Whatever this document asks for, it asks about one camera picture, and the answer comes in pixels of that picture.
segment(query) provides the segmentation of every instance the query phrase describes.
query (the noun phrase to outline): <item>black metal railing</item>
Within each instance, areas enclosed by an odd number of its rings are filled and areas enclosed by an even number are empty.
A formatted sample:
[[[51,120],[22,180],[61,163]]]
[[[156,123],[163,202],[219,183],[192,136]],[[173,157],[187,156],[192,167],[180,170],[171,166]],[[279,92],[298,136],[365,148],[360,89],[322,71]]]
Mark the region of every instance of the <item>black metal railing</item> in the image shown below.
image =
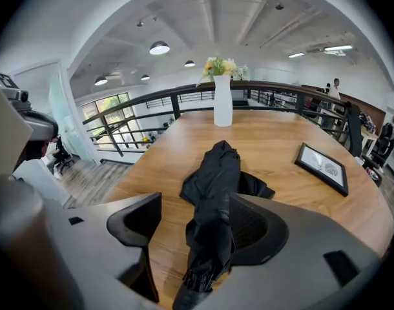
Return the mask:
[[[347,140],[346,120],[348,106],[340,100],[331,98],[315,90],[265,81],[232,81],[231,90],[244,90],[244,99],[249,104],[235,105],[233,109],[293,112],[319,125],[342,144],[345,144]],[[202,83],[198,87],[195,84],[191,84],[153,92],[100,112],[86,119],[83,124],[86,125],[97,119],[101,120],[101,126],[87,130],[87,132],[92,132],[100,128],[105,129],[100,134],[90,136],[93,144],[99,146],[98,150],[118,152],[121,156],[123,156],[124,152],[145,152],[158,139],[158,136],[167,130],[169,127],[168,123],[165,123],[163,126],[156,126],[155,128],[132,130],[129,127],[130,121],[167,114],[172,114],[175,119],[178,119],[181,113],[184,112],[212,110],[212,107],[180,109],[180,103],[214,99],[214,91],[214,83]],[[170,108],[164,112],[130,116],[120,121],[107,123],[105,119],[106,115],[142,103],[145,103],[147,108],[165,105],[170,106]],[[333,111],[329,109],[328,105],[334,105],[338,110]],[[147,132],[152,133],[148,134],[147,137],[143,137],[143,134]],[[138,137],[136,139],[133,135],[134,133],[140,133],[142,139],[139,140]],[[124,134],[129,134],[130,139],[133,141],[126,141],[123,137]]]

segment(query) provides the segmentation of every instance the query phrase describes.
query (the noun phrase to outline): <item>ceiling light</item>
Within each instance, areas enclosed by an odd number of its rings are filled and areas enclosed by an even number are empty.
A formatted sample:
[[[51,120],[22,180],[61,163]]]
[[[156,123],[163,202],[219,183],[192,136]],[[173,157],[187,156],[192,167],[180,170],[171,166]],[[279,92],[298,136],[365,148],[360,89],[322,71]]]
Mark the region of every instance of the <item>ceiling light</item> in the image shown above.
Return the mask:
[[[95,80],[95,86],[100,86],[100,85],[103,85],[103,84],[105,84],[105,83],[108,83],[108,79],[105,78],[104,76],[98,77],[98,78]]]
[[[150,54],[151,55],[161,55],[165,54],[170,50],[168,44],[164,41],[157,41],[152,44],[150,47]]]
[[[346,50],[352,48],[353,48],[352,45],[334,46],[334,47],[325,47],[325,51],[330,52],[331,50]]]
[[[194,65],[196,65],[196,63],[194,63],[194,62],[191,61],[191,60],[188,60],[188,61],[184,64],[184,66],[185,66],[186,68],[193,67]]]
[[[303,56],[303,55],[305,55],[305,53],[297,53],[297,54],[289,55],[289,57],[293,58],[293,57],[298,57],[298,56]]]

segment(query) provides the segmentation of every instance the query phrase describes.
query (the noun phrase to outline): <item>ceiling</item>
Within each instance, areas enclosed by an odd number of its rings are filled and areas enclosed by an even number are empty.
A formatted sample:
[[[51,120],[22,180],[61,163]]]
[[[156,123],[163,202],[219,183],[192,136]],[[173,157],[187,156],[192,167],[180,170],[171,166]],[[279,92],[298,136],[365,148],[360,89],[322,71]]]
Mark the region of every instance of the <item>ceiling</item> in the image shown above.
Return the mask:
[[[283,9],[277,10],[278,4]],[[98,76],[117,70],[124,84],[141,83],[141,76],[161,61],[161,56],[149,54],[159,40],[169,44],[171,55],[207,45],[234,45],[287,57],[348,43],[355,49],[346,52],[347,63],[363,56],[348,29],[301,0],[157,0],[133,11],[87,54],[71,79],[74,96],[91,93]],[[114,79],[101,89],[118,86],[121,80]]]

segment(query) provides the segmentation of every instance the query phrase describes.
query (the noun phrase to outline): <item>ceiling beam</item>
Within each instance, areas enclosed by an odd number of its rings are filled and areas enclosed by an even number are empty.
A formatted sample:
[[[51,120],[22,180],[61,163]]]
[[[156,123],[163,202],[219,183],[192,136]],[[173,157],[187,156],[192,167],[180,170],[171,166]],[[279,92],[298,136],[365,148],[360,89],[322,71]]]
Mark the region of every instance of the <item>ceiling beam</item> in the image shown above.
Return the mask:
[[[163,10],[155,4],[146,6],[150,13],[155,15],[187,48],[191,48],[191,43],[184,35],[184,33],[175,25],[175,22],[170,19]]]
[[[101,40],[106,41],[108,43],[121,44],[121,45],[125,45],[125,46],[149,48],[148,46],[145,46],[144,44],[141,44],[141,43],[134,43],[132,41],[122,40],[122,39],[108,37],[108,36],[102,37]]]
[[[213,1],[215,0],[200,0],[200,6],[203,12],[205,26],[209,33],[209,38],[212,43],[217,41],[217,28],[214,20],[214,6]]]
[[[284,25],[282,28],[277,30],[273,35],[268,37],[261,45],[260,48],[267,47],[276,41],[281,40],[283,37],[287,36],[291,32],[295,31],[298,27],[309,22],[312,18],[316,17],[321,13],[320,10],[311,7],[305,12],[297,15],[294,19]]]
[[[257,17],[260,15],[260,12],[263,10],[268,0],[255,0],[247,13],[247,17],[243,21],[242,29],[238,34],[236,43],[239,45],[242,44],[243,40],[246,38],[250,29],[254,25],[254,22],[257,20]]]

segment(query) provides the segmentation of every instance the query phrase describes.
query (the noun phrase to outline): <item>white vase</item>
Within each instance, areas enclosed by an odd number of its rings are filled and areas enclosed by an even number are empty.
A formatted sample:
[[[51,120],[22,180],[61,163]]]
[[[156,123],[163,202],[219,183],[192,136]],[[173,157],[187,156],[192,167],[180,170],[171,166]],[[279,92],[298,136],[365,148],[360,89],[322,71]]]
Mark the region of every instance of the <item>white vase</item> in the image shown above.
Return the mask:
[[[214,124],[229,127],[233,122],[233,100],[230,91],[230,75],[214,76]]]

